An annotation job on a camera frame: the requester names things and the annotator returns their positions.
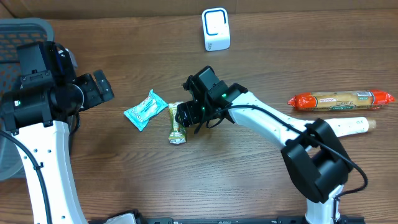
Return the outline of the orange spaghetti packet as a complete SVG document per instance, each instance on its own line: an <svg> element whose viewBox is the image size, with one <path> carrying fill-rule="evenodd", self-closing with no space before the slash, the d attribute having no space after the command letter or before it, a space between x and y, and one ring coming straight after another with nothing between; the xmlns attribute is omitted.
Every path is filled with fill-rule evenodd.
<svg viewBox="0 0 398 224"><path fill-rule="evenodd" d="M308 111L373 110L395 100L386 91L355 90L301 93L294 95L287 104L295 110Z"/></svg>

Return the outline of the teal wet wipes packet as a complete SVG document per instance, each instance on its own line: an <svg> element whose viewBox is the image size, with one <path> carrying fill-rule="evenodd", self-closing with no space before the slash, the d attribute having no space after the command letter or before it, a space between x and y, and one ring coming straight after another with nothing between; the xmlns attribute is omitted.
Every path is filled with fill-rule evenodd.
<svg viewBox="0 0 398 224"><path fill-rule="evenodd" d="M139 130L149 123L149 120L157 116L168 104L153 90L150 90L148 97L138 105L124 112L125 117Z"/></svg>

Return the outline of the green snack packet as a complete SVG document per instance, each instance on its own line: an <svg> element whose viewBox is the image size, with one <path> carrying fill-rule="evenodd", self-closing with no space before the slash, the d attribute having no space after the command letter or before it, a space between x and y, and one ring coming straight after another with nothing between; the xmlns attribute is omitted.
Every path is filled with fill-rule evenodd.
<svg viewBox="0 0 398 224"><path fill-rule="evenodd" d="M177 115L177 106L179 104L181 104L181 102L169 103L169 114L171 122L169 142L171 144L183 144L187 141L185 128L175 119L175 116Z"/></svg>

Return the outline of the white cream tube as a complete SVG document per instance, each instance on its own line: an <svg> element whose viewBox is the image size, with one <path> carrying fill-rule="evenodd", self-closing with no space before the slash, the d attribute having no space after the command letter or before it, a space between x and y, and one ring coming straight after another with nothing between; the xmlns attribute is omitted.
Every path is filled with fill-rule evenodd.
<svg viewBox="0 0 398 224"><path fill-rule="evenodd" d="M325 121L331 126L337 137L366 133L373 131L377 127L374 119L365 117L333 118Z"/></svg>

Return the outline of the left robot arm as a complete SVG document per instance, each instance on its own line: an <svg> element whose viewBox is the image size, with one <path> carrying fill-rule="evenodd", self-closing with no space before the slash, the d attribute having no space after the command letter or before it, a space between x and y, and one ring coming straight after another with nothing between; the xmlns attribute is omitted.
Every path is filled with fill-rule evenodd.
<svg viewBox="0 0 398 224"><path fill-rule="evenodd" d="M52 41L17 48L22 88L3 95L1 136L22 160L34 223L86 223L70 162L68 120L112 100L102 70L77 76L69 51Z"/></svg>

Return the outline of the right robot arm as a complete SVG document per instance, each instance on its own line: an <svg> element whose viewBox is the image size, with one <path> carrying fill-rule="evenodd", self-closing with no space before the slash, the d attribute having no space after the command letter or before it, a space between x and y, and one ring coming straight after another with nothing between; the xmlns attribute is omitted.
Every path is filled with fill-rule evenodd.
<svg viewBox="0 0 398 224"><path fill-rule="evenodd" d="M339 223L338 205L353 164L339 138L354 134L357 118L296 119L261 102L235 83L183 84L193 99L178 106L176 120L201 127L227 119L275 144L289 176L307 199L307 223Z"/></svg>

